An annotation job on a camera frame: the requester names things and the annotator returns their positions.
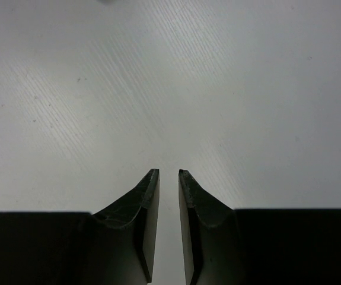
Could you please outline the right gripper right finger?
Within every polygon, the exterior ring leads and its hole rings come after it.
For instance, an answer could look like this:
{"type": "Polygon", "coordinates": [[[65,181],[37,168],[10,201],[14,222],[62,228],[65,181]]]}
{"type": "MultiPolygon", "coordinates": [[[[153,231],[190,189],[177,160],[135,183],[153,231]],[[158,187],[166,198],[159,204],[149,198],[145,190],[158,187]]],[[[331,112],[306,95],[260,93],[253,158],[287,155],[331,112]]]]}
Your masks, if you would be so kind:
{"type": "Polygon", "coordinates": [[[179,171],[187,284],[341,284],[341,209],[232,209],[179,171]]]}

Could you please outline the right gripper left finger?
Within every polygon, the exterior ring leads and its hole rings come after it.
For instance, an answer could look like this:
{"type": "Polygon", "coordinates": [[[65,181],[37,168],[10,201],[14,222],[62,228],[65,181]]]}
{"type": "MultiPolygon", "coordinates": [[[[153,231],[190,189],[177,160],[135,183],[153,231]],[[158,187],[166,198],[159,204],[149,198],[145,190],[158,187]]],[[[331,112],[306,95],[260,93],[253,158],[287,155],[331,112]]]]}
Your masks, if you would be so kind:
{"type": "Polygon", "coordinates": [[[160,172],[97,213],[0,211],[0,284],[149,284],[160,172]]]}

